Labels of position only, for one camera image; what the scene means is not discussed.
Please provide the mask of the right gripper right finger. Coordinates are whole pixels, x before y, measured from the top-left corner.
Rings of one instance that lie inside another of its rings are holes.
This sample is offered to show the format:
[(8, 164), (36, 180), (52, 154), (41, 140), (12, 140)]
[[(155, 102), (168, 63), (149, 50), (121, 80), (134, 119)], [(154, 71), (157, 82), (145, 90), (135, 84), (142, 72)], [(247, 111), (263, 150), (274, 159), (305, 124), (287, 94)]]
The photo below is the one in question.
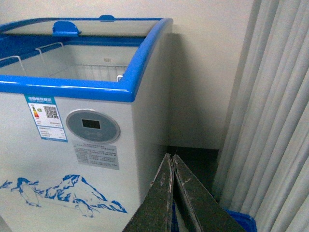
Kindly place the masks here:
[(178, 156), (172, 157), (176, 203), (190, 232), (245, 231), (224, 209)]

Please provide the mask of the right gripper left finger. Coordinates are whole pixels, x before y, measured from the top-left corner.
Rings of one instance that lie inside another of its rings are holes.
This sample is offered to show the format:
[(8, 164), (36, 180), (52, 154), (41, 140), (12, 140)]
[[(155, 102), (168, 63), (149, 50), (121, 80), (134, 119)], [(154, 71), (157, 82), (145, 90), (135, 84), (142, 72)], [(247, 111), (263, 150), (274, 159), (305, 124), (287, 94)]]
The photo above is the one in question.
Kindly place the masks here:
[(166, 154), (151, 187), (125, 232), (169, 232), (172, 224), (174, 167), (171, 154)]

